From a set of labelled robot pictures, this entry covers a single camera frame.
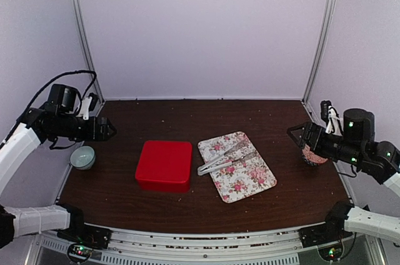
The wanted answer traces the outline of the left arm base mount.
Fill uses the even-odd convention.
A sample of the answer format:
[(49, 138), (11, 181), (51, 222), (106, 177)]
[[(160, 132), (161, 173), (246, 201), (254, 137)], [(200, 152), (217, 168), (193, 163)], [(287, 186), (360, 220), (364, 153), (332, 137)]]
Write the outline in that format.
[(88, 261), (95, 250), (107, 249), (111, 235), (112, 231), (108, 228), (88, 224), (57, 230), (58, 238), (70, 242), (66, 255), (75, 264)]

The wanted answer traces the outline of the red patterned ceramic bowl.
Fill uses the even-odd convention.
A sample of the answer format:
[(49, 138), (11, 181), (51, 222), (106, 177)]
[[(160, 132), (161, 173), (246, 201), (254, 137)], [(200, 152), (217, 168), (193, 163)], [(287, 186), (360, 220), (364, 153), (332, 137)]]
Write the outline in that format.
[(302, 149), (302, 157), (306, 164), (310, 166), (320, 166), (328, 161), (327, 158), (318, 156), (317, 154), (312, 152), (308, 145), (305, 145)]

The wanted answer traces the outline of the red box lid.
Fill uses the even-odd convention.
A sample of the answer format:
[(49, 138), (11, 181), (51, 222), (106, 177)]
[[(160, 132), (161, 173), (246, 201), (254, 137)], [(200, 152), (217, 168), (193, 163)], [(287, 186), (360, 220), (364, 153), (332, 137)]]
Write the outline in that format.
[(193, 146), (182, 141), (146, 141), (135, 178), (156, 184), (186, 184), (190, 180)]

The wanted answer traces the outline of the black white kitchen tongs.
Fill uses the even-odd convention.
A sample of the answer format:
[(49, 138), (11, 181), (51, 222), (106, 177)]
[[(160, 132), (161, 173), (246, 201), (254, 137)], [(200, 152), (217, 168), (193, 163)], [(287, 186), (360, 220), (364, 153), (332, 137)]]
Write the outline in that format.
[(197, 175), (203, 176), (205, 174), (212, 173), (214, 171), (232, 166), (238, 162), (247, 161), (253, 157), (255, 150), (249, 151), (247, 154), (241, 152), (241, 149), (248, 148), (250, 146), (249, 140), (242, 140), (230, 147), (227, 151), (216, 156), (214, 159), (205, 162), (202, 166), (198, 167)]

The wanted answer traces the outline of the right aluminium frame post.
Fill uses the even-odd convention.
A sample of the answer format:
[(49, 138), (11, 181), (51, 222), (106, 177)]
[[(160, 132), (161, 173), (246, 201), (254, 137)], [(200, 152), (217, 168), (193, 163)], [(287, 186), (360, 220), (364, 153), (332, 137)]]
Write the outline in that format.
[(311, 72), (309, 74), (309, 78), (307, 80), (306, 88), (304, 95), (302, 97), (302, 102), (307, 105), (310, 101), (310, 97), (313, 91), (313, 87), (315, 85), (317, 76), (318, 76), (318, 71), (320, 68), (320, 65), (323, 60), (323, 55), (324, 55), (324, 50), (326, 48), (326, 44), (328, 41), (328, 36), (329, 36), (329, 29), (331, 26), (331, 23), (333, 21), (333, 16), (334, 16), (334, 11), (336, 7), (336, 1), (337, 0), (326, 0), (326, 4), (324, 7), (324, 14), (322, 17), (322, 24), (321, 24), (321, 29), (317, 41), (317, 46), (316, 46), (316, 51), (314, 53), (314, 58), (311, 66)]

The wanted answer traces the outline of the red chocolate box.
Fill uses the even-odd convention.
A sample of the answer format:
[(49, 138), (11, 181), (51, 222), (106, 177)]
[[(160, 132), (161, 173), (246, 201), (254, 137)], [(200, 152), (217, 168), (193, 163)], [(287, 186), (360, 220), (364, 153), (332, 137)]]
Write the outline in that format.
[(145, 180), (136, 179), (139, 187), (145, 191), (157, 191), (164, 193), (185, 193), (190, 189), (190, 179), (183, 181)]

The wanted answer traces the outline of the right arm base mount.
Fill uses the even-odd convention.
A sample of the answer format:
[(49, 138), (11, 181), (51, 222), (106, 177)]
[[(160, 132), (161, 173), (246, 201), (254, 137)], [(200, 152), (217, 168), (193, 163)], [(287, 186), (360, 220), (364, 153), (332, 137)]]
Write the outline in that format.
[(316, 248), (324, 261), (339, 261), (344, 254), (343, 237), (327, 224), (303, 227), (299, 231), (303, 248)]

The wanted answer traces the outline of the front aluminium rail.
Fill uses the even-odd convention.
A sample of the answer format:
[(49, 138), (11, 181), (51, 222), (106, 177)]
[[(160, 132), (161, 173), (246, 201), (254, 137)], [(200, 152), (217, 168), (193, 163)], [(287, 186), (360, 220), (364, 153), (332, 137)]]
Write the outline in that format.
[(111, 229), (106, 249), (84, 264), (386, 264), (380, 240), (358, 234), (306, 247), (296, 227), (261, 232), (179, 234)]

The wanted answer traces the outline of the aluminium frame post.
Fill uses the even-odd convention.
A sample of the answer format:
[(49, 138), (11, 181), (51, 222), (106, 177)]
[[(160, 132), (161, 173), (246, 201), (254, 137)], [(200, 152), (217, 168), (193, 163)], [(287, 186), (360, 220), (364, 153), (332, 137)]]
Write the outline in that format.
[(72, 8), (73, 8), (74, 16), (75, 16), (75, 20), (76, 20), (77, 33), (78, 33), (79, 40), (81, 43), (81, 49), (82, 49), (82, 53), (84, 56), (84, 61), (86, 63), (86, 67), (90, 71), (95, 71), (94, 64), (93, 64), (93, 58), (92, 58), (90, 47), (89, 47), (89, 41), (88, 41), (85, 26), (84, 26), (81, 2), (80, 2), (80, 0), (71, 0), (71, 2), (72, 2)]
[(304, 95), (302, 97), (302, 102), (307, 105), (310, 101), (310, 97), (313, 91), (313, 87), (315, 85), (317, 76), (318, 76), (318, 71), (320, 68), (320, 65), (323, 60), (323, 55), (324, 55), (324, 50), (326, 48), (326, 44), (328, 41), (328, 36), (329, 36), (329, 29), (331, 26), (331, 23), (333, 21), (333, 16), (334, 16), (334, 11), (336, 7), (336, 1), (337, 0), (326, 0), (326, 4), (324, 7), (324, 14), (322, 17), (322, 24), (321, 24), (321, 29), (317, 41), (317, 46), (316, 46), (316, 51), (314, 53), (314, 58), (311, 66), (311, 72), (309, 74), (309, 78), (307, 80), (306, 88)]

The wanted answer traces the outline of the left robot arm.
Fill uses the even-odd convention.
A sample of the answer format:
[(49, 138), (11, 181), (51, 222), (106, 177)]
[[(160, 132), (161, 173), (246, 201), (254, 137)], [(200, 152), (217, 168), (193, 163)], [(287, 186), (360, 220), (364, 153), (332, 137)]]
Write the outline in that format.
[[(51, 142), (51, 150), (58, 150), (60, 138), (77, 144), (108, 141), (117, 134), (108, 118), (90, 116), (98, 101), (96, 94), (80, 93), (75, 87), (56, 82), (64, 76), (78, 74), (90, 74), (92, 82), (97, 79), (96, 72), (87, 69), (63, 72), (41, 87), (16, 119), (1, 142), (2, 190), (26, 158), (46, 141)], [(33, 107), (44, 88), (51, 89), (47, 101), (39, 108)], [(20, 208), (1, 206), (2, 247), (21, 236), (44, 231), (56, 231), (60, 238), (92, 248), (108, 246), (108, 239), (101, 232), (95, 232), (85, 224), (83, 211), (69, 204)]]

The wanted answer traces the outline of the left aluminium frame post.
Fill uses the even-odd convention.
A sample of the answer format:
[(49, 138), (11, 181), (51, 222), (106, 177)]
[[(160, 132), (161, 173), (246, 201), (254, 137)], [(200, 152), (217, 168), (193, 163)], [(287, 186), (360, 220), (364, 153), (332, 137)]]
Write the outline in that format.
[(94, 64), (93, 64), (93, 58), (92, 58), (90, 47), (89, 47), (89, 41), (88, 41), (85, 26), (84, 26), (81, 2), (80, 2), (80, 0), (71, 0), (71, 2), (72, 2), (72, 8), (73, 8), (74, 16), (75, 16), (75, 20), (76, 20), (77, 33), (78, 33), (79, 40), (81, 43), (81, 49), (82, 49), (82, 53), (84, 56), (84, 61), (86, 63), (86, 67), (90, 71), (95, 71)]

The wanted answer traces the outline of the floral serving tray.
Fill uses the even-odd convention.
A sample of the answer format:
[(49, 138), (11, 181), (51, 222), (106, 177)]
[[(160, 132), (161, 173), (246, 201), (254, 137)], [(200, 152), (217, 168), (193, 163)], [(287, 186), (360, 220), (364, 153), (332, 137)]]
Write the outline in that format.
[[(242, 140), (250, 141), (244, 132), (236, 131), (200, 141), (197, 148), (205, 163)], [(241, 152), (247, 154), (252, 150), (255, 153), (251, 159), (205, 174), (210, 175), (224, 203), (235, 203), (277, 185), (278, 180), (251, 141), (250, 146), (241, 149)]]

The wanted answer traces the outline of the pale green ceramic bowl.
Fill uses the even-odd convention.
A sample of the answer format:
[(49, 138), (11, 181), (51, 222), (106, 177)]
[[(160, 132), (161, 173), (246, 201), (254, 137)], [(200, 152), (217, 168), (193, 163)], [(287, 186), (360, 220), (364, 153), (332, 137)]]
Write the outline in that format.
[(69, 164), (78, 170), (88, 170), (91, 169), (95, 160), (94, 149), (90, 146), (81, 146), (70, 155)]

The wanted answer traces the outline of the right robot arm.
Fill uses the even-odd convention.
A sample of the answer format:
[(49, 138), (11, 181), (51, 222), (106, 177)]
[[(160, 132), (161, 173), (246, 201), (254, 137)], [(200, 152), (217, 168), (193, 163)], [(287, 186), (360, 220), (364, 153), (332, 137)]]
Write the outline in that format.
[[(322, 127), (313, 122), (287, 129), (300, 149), (323, 159), (341, 161), (355, 173), (362, 172), (399, 194), (399, 149), (389, 141), (376, 142), (372, 112), (352, 108), (339, 117), (328, 101), (321, 104)], [(399, 218), (365, 210), (349, 202), (337, 202), (325, 218), (320, 234), (333, 241), (342, 232), (361, 233), (399, 244)]]

